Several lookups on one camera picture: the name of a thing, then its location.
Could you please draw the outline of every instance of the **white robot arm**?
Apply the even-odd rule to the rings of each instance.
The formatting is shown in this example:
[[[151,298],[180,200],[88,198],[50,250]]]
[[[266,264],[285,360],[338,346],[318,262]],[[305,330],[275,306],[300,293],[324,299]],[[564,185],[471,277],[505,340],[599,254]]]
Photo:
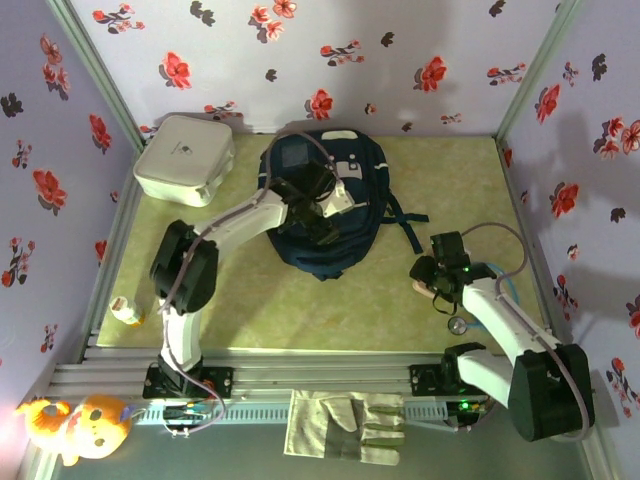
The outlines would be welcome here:
[[[433,256],[411,270],[414,288],[461,304],[498,342],[505,356],[478,343],[445,350],[441,382],[461,391],[473,385],[509,409],[520,435],[529,440],[581,430],[594,422],[589,366],[578,345],[562,345],[539,327],[508,295],[484,263],[471,263],[462,236],[431,237]]]
[[[302,183],[315,186],[314,192],[301,192],[295,178],[277,178],[266,191],[259,190],[210,221],[190,226],[178,220],[167,228],[150,275],[161,306],[165,307],[165,299],[172,297],[170,304],[161,309],[165,335],[158,361],[173,385],[172,390],[182,392],[185,397],[193,391],[181,372],[198,376],[202,366],[199,341],[202,308],[214,294],[218,265],[231,251],[267,230],[295,223],[301,224],[319,245],[336,238],[337,230],[330,218],[354,206],[344,183],[334,179],[327,168],[314,163],[301,176],[305,177]],[[323,194],[325,190],[330,191],[329,195]],[[322,199],[316,201],[314,197],[318,194],[322,194]],[[181,275],[183,261],[196,241]]]

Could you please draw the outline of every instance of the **backpack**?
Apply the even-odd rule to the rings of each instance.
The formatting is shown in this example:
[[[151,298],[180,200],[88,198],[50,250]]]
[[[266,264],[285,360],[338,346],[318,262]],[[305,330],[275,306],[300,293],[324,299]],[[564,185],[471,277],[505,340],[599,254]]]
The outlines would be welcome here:
[[[352,138],[336,132],[348,132]],[[380,145],[356,130],[305,132],[315,138],[334,157],[338,175],[353,198],[355,207],[329,219],[339,236],[326,245],[314,243],[304,228],[294,224],[281,231],[267,231],[273,247],[287,264],[313,274],[321,281],[337,279],[347,268],[366,255],[382,223],[397,223],[405,231],[413,252],[423,253],[409,221],[428,222],[427,215],[405,214],[389,188],[389,169]],[[266,152],[262,154],[258,187],[264,187]],[[289,135],[279,139],[271,150],[272,178],[295,175],[311,160],[326,165],[320,150],[304,137]]]

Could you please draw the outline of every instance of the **white plastic container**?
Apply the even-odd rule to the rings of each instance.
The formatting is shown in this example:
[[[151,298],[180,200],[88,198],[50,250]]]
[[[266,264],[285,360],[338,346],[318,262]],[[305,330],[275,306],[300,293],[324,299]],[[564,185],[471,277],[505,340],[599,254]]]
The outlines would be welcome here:
[[[227,125],[173,115],[162,122],[133,174],[150,197],[204,207],[233,168],[234,156]]]

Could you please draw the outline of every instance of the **yellow plush toy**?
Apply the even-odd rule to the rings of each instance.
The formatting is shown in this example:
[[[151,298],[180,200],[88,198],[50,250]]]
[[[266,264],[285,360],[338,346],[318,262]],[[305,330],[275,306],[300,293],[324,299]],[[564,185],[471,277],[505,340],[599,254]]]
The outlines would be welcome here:
[[[49,405],[48,400],[34,400],[22,404],[15,414],[24,414],[31,441],[62,455],[65,466],[75,465],[79,457],[111,455],[131,431],[133,408],[115,397],[91,395],[73,411],[68,403],[58,402],[55,415],[45,413]]]

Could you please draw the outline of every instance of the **small bottle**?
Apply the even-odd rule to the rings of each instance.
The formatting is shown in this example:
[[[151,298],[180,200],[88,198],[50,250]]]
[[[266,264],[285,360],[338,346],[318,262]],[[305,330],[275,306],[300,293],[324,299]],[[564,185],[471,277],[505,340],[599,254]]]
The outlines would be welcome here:
[[[123,323],[138,327],[144,323],[144,312],[138,308],[133,300],[126,297],[116,297],[109,304],[111,313]]]

